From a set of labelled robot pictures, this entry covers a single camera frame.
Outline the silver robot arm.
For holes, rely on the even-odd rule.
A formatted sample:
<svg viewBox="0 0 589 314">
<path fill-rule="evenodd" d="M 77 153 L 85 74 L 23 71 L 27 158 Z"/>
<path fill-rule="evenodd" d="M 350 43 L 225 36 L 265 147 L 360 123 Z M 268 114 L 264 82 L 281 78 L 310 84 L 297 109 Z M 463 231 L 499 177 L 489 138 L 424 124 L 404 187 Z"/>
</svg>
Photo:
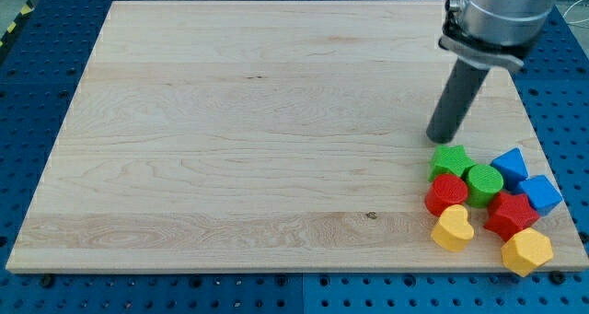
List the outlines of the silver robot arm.
<svg viewBox="0 0 589 314">
<path fill-rule="evenodd" d="M 446 0 L 442 49 L 478 69 L 512 73 L 538 41 L 557 0 Z"/>
</svg>

